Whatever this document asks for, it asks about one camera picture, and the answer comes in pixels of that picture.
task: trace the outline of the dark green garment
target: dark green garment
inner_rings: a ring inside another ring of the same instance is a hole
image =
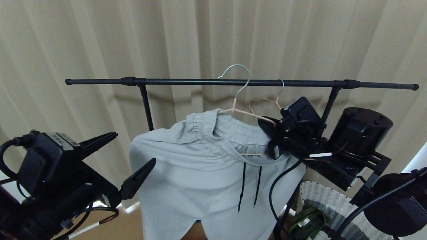
[[[302,211],[292,218],[290,233],[295,240],[314,239],[329,221],[329,217],[313,205],[304,205]]]

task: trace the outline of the curtain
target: curtain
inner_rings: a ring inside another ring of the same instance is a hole
[[[76,141],[116,131],[117,139],[85,162],[119,187],[131,174],[130,142],[148,131],[139,89],[64,80],[212,79],[239,63],[253,79],[418,83],[418,91],[341,90],[325,130],[329,137],[349,106],[386,115],[394,126],[377,151],[392,159],[386,173],[400,172],[427,141],[426,9],[424,0],[1,1],[0,141],[31,129],[65,132]],[[247,73],[237,68],[226,77]],[[147,88],[157,129],[193,112],[228,109],[239,89]],[[247,87],[237,106],[248,111],[252,99],[275,99],[280,90]],[[305,96],[321,115],[329,91],[286,87],[279,103]],[[270,102],[252,108],[280,118]],[[256,125],[251,116],[233,116]],[[5,160],[16,171],[24,155],[12,148]],[[329,184],[312,171],[306,179]]]

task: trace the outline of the woven basket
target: woven basket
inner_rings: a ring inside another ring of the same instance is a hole
[[[357,206],[350,203],[350,200],[346,195],[330,187],[325,187],[312,181],[305,181],[300,185],[297,212],[305,204],[314,205],[330,217],[328,226],[336,231],[344,219],[357,208]],[[393,240],[392,236],[386,235],[372,226],[364,213],[353,219],[341,236],[346,240]],[[330,237],[323,231],[320,231],[314,238],[314,240],[329,239]]]

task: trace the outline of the black metal rod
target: black metal rod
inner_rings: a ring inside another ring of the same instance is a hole
[[[154,130],[153,118],[151,117],[150,104],[148,102],[148,93],[147,87],[144,84],[138,85],[139,90],[141,91],[142,101],[144,102],[145,115],[147,116],[148,129],[150,131]]]
[[[125,77],[122,79],[67,79],[67,85],[75,84],[124,84],[136,85],[223,85],[243,86],[245,79],[144,79]],[[314,80],[283,80],[287,87],[341,87],[341,88],[394,88],[417,90],[418,84],[359,82],[355,80],[314,81]],[[249,86],[282,86],[281,80],[251,80]]]
[[[325,110],[323,111],[322,115],[322,125],[326,123],[326,120],[328,119],[328,116],[330,114],[330,111],[332,109],[333,103],[341,90],[340,87],[333,87],[329,94],[328,102],[326,103]]]

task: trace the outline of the hanger bar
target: hanger bar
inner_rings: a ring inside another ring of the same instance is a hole
[[[243,79],[146,79],[124,77],[122,79],[66,79],[67,85],[77,84],[123,84],[127,86],[137,85],[222,85],[243,86],[248,80]],[[314,81],[314,80],[283,80],[287,87],[339,87],[343,89],[353,88],[393,88],[418,90],[418,84],[384,83],[384,82],[359,82],[356,80],[342,81]],[[282,87],[281,80],[252,80],[248,86],[278,86]]]

